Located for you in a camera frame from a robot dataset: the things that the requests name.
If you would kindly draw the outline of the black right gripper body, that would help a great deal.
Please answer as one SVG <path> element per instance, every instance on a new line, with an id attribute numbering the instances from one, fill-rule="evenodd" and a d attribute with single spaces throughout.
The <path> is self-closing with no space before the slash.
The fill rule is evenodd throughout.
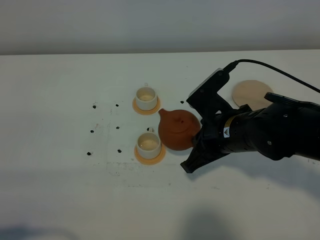
<path id="1" fill-rule="evenodd" d="M 201 130 L 192 139 L 193 158 L 222 158 L 231 153 L 258 152 L 258 144 L 252 140 L 253 119 L 265 109 L 251 110 L 243 105 L 239 109 L 217 109 L 201 113 Z"/>

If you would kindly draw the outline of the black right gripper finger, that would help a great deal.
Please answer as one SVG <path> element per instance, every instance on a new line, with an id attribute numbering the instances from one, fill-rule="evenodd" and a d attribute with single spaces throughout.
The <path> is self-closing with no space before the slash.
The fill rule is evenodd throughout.
<path id="1" fill-rule="evenodd" d="M 180 166 L 187 174 L 192 174 L 195 170 L 223 158 L 224 156 L 224 153 L 214 148 L 196 146 L 192 149 L 187 160 L 183 161 Z"/>

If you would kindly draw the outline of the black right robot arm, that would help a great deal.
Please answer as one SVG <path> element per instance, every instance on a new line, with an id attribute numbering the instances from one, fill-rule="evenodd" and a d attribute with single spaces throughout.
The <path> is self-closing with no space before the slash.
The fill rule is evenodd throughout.
<path id="1" fill-rule="evenodd" d="M 202 117 L 193 149 L 181 167 L 186 173 L 233 153 L 258 152 L 279 161 L 293 155 L 320 159 L 320 106 L 268 92 L 271 105 L 232 108 L 216 95 L 209 103 L 187 102 Z"/>

